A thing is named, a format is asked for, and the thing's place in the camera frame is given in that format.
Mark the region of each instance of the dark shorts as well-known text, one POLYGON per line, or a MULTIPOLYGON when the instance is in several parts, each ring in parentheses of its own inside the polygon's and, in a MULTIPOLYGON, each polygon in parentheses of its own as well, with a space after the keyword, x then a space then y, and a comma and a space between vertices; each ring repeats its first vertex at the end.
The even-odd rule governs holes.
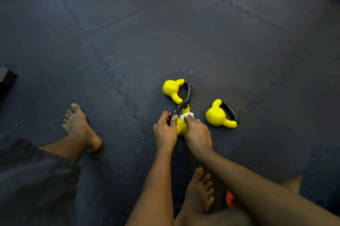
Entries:
POLYGON ((0 225, 75 225, 76 162, 0 133, 0 225))

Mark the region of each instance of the black rubber flooring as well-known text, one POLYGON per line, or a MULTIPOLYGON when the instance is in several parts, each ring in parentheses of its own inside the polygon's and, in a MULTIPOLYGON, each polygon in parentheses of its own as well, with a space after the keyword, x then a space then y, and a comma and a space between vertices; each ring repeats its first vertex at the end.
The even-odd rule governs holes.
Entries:
MULTIPOLYGON (((79 224, 122 225, 152 163, 152 126, 174 108, 163 83, 185 78, 195 117, 217 98, 240 113, 235 130, 210 127, 214 149, 282 181, 311 145, 340 143, 338 14, 338 0, 1 0, 0 64, 19 78, 0 131, 54 142, 78 103, 104 142, 81 159, 79 224)), ((198 165, 180 139, 175 214, 198 165)))

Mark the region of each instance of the bare foot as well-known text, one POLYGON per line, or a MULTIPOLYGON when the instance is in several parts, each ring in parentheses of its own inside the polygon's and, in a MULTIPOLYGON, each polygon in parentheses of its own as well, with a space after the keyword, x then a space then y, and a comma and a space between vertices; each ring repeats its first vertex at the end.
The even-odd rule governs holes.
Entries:
POLYGON ((203 168, 197 168, 188 185, 183 207, 176 217, 175 225, 195 224, 198 215, 207 214, 215 201, 213 183, 210 174, 204 177, 203 168))
POLYGON ((86 116, 78 104, 71 105, 72 110, 67 110, 64 119, 63 128, 68 134, 86 134, 87 136, 87 151, 96 152, 102 146, 102 140, 93 131, 87 123, 86 116))

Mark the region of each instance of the toe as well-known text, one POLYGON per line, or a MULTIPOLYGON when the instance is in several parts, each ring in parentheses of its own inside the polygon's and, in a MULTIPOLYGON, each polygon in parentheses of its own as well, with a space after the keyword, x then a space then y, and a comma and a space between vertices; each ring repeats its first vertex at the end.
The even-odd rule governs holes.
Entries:
POLYGON ((71 109, 72 109, 74 112, 77 112, 77 111, 80 110, 80 106, 79 106, 78 104, 73 103, 73 104, 71 105, 71 109))
POLYGON ((213 185, 212 181, 208 181, 208 183, 206 184, 205 187, 206 187, 207 190, 209 190, 213 187, 212 185, 213 185))
POLYGON ((212 205, 214 201, 215 201, 215 197, 212 195, 212 196, 209 198, 208 203, 209 203, 210 205, 212 205))
POLYGON ((198 167, 194 172, 193 172, 193 177, 192 181, 200 181, 204 174, 204 170, 202 167, 198 167))
POLYGON ((214 193, 215 193, 215 189, 211 188, 211 189, 209 189, 209 191, 207 192, 207 195, 208 195, 208 196, 212 196, 212 195, 214 195, 214 193))
POLYGON ((205 185, 209 180, 210 180, 211 176, 209 173, 207 173, 204 178, 201 180, 202 184, 205 185))

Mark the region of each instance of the leg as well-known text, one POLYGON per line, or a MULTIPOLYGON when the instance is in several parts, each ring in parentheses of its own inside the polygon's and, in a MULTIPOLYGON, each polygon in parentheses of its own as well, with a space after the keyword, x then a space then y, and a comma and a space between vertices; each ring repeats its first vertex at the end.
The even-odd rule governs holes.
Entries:
MULTIPOLYGON (((254 226, 255 224, 249 215, 239 207, 223 209, 216 213, 207 214, 214 202, 213 183, 210 175, 200 180, 203 171, 197 168, 185 193, 183 207, 175 219, 175 226, 254 226)), ((282 185, 287 189, 299 193, 301 176, 295 176, 283 182, 282 185)))
POLYGON ((69 134, 60 141, 40 147, 40 149, 56 155, 79 161, 84 151, 95 152, 102 146, 102 140, 88 125, 86 116, 78 104, 67 110, 63 128, 69 134))

